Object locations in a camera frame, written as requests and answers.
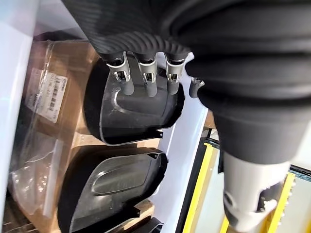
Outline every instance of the black plastic part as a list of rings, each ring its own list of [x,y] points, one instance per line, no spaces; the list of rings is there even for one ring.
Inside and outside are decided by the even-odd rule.
[[[155,52],[150,52],[147,54],[134,53],[134,56],[138,60],[138,62],[152,63],[155,60],[156,53]]]
[[[128,56],[128,62],[135,87],[132,95],[125,96],[118,91],[118,81],[109,75],[109,68],[101,59],[94,66],[86,86],[86,125],[92,135],[110,145],[161,138],[162,132],[158,130],[171,127],[184,106],[181,84],[178,93],[172,96],[166,89],[167,78],[157,72],[157,94],[149,98],[137,61]]]
[[[276,183],[275,185],[263,190],[259,196],[257,212],[263,212],[265,210],[265,201],[270,201],[272,199],[279,200],[282,188],[283,183]]]
[[[195,99],[198,98],[198,90],[202,87],[199,83],[193,83],[191,81],[190,87],[189,87],[189,95],[191,98]]]
[[[301,173],[305,176],[309,176],[311,178],[311,171],[308,169],[305,169],[303,167],[291,165],[290,170],[295,171],[295,172],[299,172],[299,173]]]
[[[62,0],[95,50],[100,54],[131,51],[140,54],[163,51],[189,52],[161,32],[168,3],[146,0]]]
[[[78,203],[82,194],[85,194],[88,189],[90,189],[89,184],[87,183],[90,179],[91,174],[98,168],[100,164],[103,164],[104,161],[109,161],[109,158],[123,158],[124,156],[138,156],[142,154],[148,153],[156,153],[160,157],[155,158],[154,160],[160,161],[160,166],[155,170],[155,176],[153,176],[152,180],[146,181],[144,183],[145,188],[140,191],[131,193],[137,193],[134,198],[130,198],[126,201],[121,201],[120,195],[123,195],[123,199],[126,197],[128,191],[121,191],[113,193],[112,195],[117,195],[115,199],[112,199],[113,205],[112,208],[105,209],[104,207],[98,206],[97,213],[102,212],[101,215],[94,215],[94,210],[91,208],[92,200],[90,199],[90,203],[88,208],[85,209],[86,214],[84,219],[75,219],[74,214],[77,211]],[[75,221],[83,221],[87,227],[79,229],[75,232],[77,233],[102,233],[106,232],[121,223],[127,221],[128,219],[138,217],[139,210],[134,206],[140,201],[151,196],[158,185],[164,178],[164,173],[167,167],[167,158],[164,153],[156,149],[149,148],[127,148],[124,149],[111,149],[111,150],[97,150],[93,153],[79,153],[75,156],[74,160],[71,162],[69,168],[66,171],[65,179],[63,182],[61,195],[58,203],[58,224],[62,233],[71,233],[73,228],[73,224]],[[110,177],[113,182],[117,182],[115,179],[124,179],[126,177]]]
[[[167,22],[166,24],[170,23],[168,27],[171,35],[181,40],[178,36],[185,26],[191,27],[196,21],[200,21],[209,14],[214,14],[244,1],[246,0],[179,0],[175,1],[175,4],[169,4],[166,7],[167,12],[174,12],[174,14],[168,14],[169,16],[164,18],[163,21]]]
[[[185,60],[188,54],[189,52],[179,53],[179,54],[165,53],[165,56],[167,60],[169,61],[180,61],[180,60]]]
[[[120,60],[120,62],[122,64],[123,61],[124,61],[123,51],[119,51],[119,52],[115,52],[115,53],[110,53],[110,54],[99,53],[99,56],[105,62],[108,62],[108,63],[111,63],[111,61]]]
[[[146,224],[134,230],[132,233],[159,233],[161,232],[162,227],[163,223],[153,217]]]
[[[218,164],[218,174],[224,172],[224,154],[223,150],[220,150],[219,153],[219,164]]]
[[[177,83],[175,80],[172,80],[171,82],[167,80],[167,91],[171,95],[175,95],[178,92],[179,89],[179,83]]]
[[[64,41],[64,40],[81,40],[81,39],[82,38],[70,34],[70,30],[68,32],[63,30],[46,32],[34,36],[34,41],[46,41],[46,40]]]
[[[198,97],[224,151],[257,164],[289,161],[311,119],[311,3],[221,2],[179,28],[195,56],[186,71],[205,82]]]

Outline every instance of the cardboard box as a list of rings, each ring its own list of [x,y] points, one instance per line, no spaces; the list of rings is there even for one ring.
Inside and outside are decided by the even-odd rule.
[[[207,112],[207,117],[206,117],[206,120],[205,120],[205,123],[204,123],[204,127],[211,128],[211,129],[215,129],[216,128],[216,125],[215,125],[215,122],[214,122],[214,115],[213,115],[211,110],[208,110],[208,112]]]
[[[45,182],[42,181],[43,177],[54,172],[53,180],[48,180],[48,184],[43,186],[46,188],[51,182],[54,183],[52,192],[44,198],[49,198],[45,202],[50,203],[48,209],[51,214],[44,214],[41,208],[45,206],[44,203],[39,203],[39,208],[30,213],[17,202],[25,216],[41,233],[60,232],[57,203],[66,169],[76,154],[75,148],[104,145],[88,132],[83,116],[87,80],[98,59],[94,48],[86,41],[34,42],[31,49],[21,103],[21,109],[27,108],[27,112],[31,112],[27,136],[40,133],[61,142],[56,167],[50,167],[55,163],[55,157],[45,163],[47,165],[35,167],[34,179],[38,189]],[[29,147],[25,147],[25,143],[21,147],[21,156],[25,154],[24,149]],[[157,148],[158,143],[159,139],[152,139],[138,142],[137,146]]]

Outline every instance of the black plastic cover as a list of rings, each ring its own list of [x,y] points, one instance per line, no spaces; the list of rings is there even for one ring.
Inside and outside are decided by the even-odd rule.
[[[146,224],[133,231],[133,233],[159,233],[162,227],[163,223],[153,217]]]
[[[135,87],[130,96],[120,90],[118,81],[100,59],[89,77],[84,99],[86,124],[95,137],[110,145],[161,138],[159,129],[169,128],[180,117],[185,96],[179,84],[177,94],[167,91],[167,78],[157,72],[157,94],[148,97],[137,61],[128,55]]]
[[[77,154],[58,203],[62,233],[104,233],[139,217],[134,206],[151,196],[164,178],[166,155],[150,148]]]

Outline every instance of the white label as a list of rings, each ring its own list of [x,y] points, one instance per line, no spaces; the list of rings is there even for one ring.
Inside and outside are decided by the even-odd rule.
[[[35,68],[32,70],[26,94],[26,106],[47,120],[56,123],[68,79],[53,73],[47,73],[41,88],[39,88],[39,73],[41,77],[41,70]]]

